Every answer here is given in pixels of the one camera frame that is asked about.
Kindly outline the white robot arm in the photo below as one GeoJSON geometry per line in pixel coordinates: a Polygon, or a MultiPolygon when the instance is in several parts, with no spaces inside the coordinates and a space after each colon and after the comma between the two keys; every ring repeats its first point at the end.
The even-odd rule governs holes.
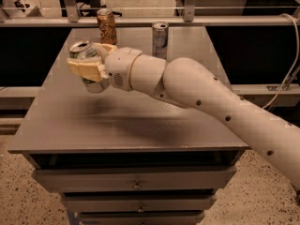
{"type": "Polygon", "coordinates": [[[96,93],[111,85],[213,116],[300,187],[300,128],[239,97],[199,62],[167,62],[129,47],[78,41],[67,65],[96,93]]]}

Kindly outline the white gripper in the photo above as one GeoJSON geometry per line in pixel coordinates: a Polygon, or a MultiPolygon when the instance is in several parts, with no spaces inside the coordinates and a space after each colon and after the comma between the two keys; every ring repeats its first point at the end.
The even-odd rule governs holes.
{"type": "Polygon", "coordinates": [[[106,58],[105,66],[102,64],[100,57],[87,59],[68,58],[67,65],[70,71],[77,76],[97,83],[101,83],[109,78],[113,87],[131,91],[130,71],[135,60],[143,52],[129,47],[117,49],[115,45],[106,43],[95,43],[95,46],[98,55],[101,58],[106,58]]]}

